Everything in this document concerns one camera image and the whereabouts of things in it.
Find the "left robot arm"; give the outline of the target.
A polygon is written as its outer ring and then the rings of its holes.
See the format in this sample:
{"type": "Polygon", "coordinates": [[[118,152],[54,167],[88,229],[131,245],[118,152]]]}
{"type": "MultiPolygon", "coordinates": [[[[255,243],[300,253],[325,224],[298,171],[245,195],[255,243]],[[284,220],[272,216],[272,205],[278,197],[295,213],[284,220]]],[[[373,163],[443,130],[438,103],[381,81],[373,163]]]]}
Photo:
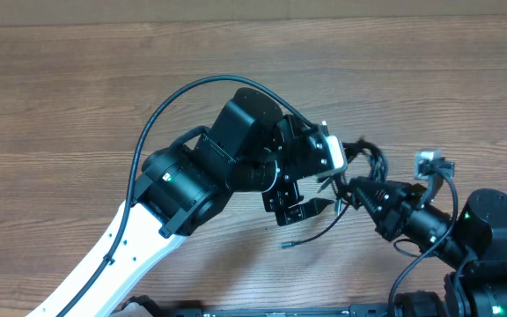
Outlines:
{"type": "Polygon", "coordinates": [[[243,87],[212,126],[200,126],[153,152],[130,203],[85,258],[35,310],[37,316],[107,316],[138,281],[237,192],[258,192],[279,225],[320,214],[298,181],[341,173],[347,160],[325,125],[309,126],[265,93],[243,87]]]}

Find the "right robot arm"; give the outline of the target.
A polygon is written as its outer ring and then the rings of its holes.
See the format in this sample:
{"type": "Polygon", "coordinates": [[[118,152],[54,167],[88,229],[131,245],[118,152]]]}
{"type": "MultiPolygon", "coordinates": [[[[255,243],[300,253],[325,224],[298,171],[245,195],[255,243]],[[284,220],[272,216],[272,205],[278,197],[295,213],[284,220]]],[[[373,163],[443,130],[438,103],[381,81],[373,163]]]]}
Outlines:
{"type": "Polygon", "coordinates": [[[423,254],[452,267],[445,295],[394,293],[388,316],[507,316],[507,195],[482,188],[467,199],[457,217],[425,203],[420,184],[350,181],[352,202],[363,206],[387,241],[401,235],[423,254]]]}

